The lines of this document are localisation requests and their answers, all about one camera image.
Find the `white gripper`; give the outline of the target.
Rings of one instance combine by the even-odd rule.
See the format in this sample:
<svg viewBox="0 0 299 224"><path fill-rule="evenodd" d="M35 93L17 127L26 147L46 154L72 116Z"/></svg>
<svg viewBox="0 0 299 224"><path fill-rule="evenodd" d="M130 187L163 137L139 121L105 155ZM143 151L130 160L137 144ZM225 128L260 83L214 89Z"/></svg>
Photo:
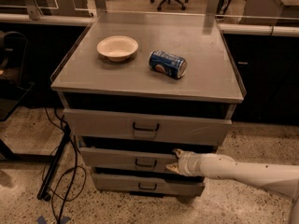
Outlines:
<svg viewBox="0 0 299 224"><path fill-rule="evenodd" d="M175 148L173 150L178 157L178 164L167 164L167 170L185 176L201 176L201 161L202 155L194 152L183 151L182 149Z"/></svg>

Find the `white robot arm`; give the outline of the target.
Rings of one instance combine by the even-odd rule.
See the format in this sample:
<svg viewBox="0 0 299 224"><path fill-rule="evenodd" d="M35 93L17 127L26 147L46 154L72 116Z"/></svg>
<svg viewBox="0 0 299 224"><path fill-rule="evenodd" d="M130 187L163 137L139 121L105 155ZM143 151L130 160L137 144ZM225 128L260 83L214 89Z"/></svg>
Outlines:
<svg viewBox="0 0 299 224"><path fill-rule="evenodd" d="M288 224L299 224L299 166L239 162L221 154L199 154L174 149L175 163L165 167L184 176L234 180L256 189L281 195L292 201Z"/></svg>

